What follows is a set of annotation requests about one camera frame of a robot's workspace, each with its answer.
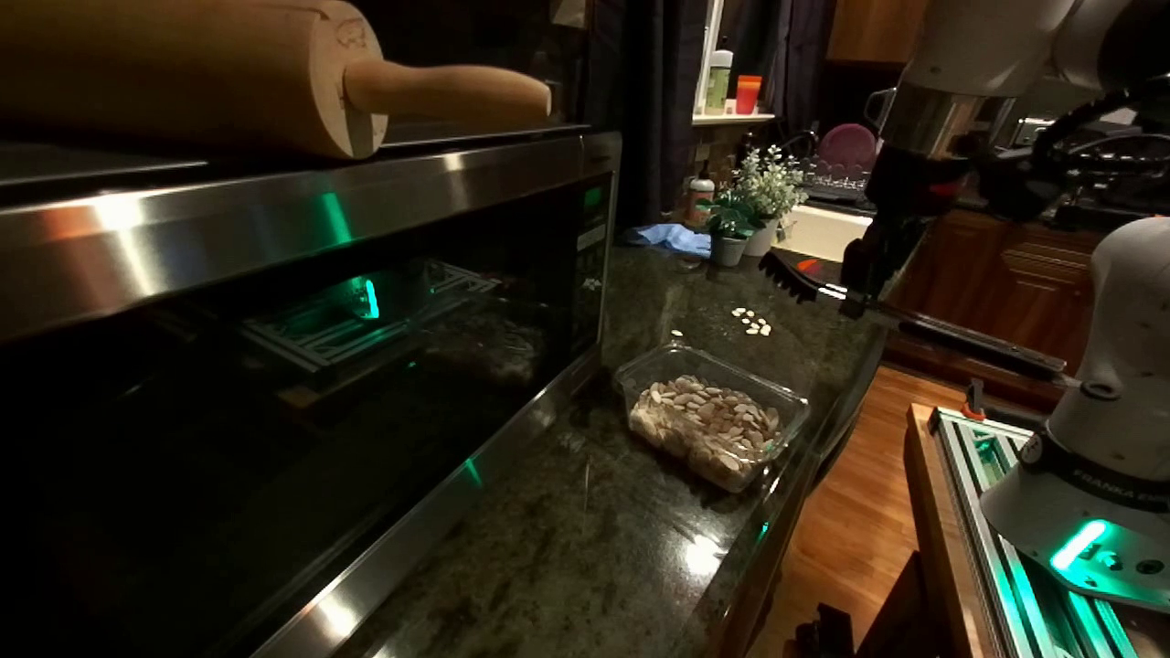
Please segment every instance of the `oven window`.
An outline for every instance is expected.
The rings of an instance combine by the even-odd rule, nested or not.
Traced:
[[[540,209],[5,348],[13,629],[256,647],[570,362]]]

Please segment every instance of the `flowers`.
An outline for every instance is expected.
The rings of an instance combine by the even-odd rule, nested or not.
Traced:
[[[731,167],[728,185],[708,203],[708,231],[745,239],[804,197],[804,170],[792,158],[785,158],[778,145],[751,145],[740,167]]]

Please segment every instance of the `food in container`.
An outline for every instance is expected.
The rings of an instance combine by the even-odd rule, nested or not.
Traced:
[[[664,343],[617,368],[628,432],[728,493],[784,456],[807,403],[689,343]]]

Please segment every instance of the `potted plant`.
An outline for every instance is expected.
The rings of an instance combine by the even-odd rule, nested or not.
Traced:
[[[778,145],[751,145],[728,185],[714,197],[714,239],[745,239],[745,256],[764,256],[784,228],[784,216],[801,203],[804,170]]]
[[[740,189],[728,185],[708,202],[707,231],[708,231],[708,258],[717,268],[740,268],[745,242],[756,231],[756,220],[740,202]]]

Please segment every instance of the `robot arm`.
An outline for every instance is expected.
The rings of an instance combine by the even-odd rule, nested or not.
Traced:
[[[868,183],[878,216],[868,239],[848,244],[842,281],[858,297],[881,297],[917,247],[925,220],[949,209],[974,164],[992,161],[995,131],[1042,73],[1131,103],[1131,85],[1170,69],[1170,47],[1160,43],[1165,33],[1170,0],[932,0]],[[1052,141],[1092,116],[1063,116],[1040,141],[1046,151],[1001,180],[1058,195],[1063,180],[1058,167],[1068,161],[1058,161]]]
[[[1009,103],[1046,69],[1103,99],[1059,116],[1006,180],[1059,189],[1073,167],[1170,167],[1097,158],[1063,139],[1137,107],[1170,127],[1170,0],[932,0],[871,170],[878,209],[842,281],[878,300],[930,216],[987,155]],[[982,498],[987,523],[1063,584],[1170,613],[1170,220],[1120,228],[1092,252],[1092,328],[1079,384]]]

